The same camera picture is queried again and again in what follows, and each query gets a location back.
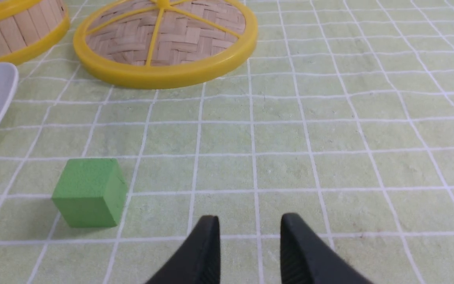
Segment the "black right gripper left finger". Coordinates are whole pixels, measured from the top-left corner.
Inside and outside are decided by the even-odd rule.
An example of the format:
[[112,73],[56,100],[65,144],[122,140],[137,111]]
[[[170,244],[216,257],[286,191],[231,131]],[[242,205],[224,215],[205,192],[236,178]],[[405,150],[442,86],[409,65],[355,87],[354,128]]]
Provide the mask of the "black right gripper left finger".
[[219,284],[221,243],[219,217],[202,216],[187,239],[148,284]]

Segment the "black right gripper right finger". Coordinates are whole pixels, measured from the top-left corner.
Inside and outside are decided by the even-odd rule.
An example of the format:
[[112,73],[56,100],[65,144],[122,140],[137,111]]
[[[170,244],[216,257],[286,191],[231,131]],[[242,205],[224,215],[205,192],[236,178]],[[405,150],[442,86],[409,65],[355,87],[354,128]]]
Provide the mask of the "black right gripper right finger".
[[286,213],[280,226],[283,284],[371,284],[335,253],[297,213]]

